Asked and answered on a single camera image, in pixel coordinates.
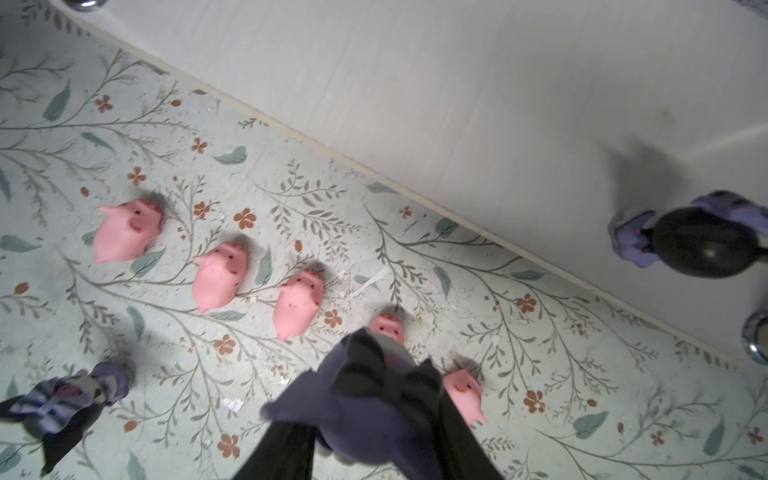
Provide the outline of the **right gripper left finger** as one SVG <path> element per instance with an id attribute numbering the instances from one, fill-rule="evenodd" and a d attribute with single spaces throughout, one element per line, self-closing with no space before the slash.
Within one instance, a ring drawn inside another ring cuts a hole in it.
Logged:
<path id="1" fill-rule="evenodd" d="M 310 480 L 317 429 L 272 422 L 233 480 Z"/>

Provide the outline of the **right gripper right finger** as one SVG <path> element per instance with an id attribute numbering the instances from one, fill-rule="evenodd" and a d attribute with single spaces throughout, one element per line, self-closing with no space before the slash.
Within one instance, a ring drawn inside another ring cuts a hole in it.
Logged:
<path id="1" fill-rule="evenodd" d="M 444 479 L 503 480 L 447 393 L 440 397 L 434 444 Z"/>

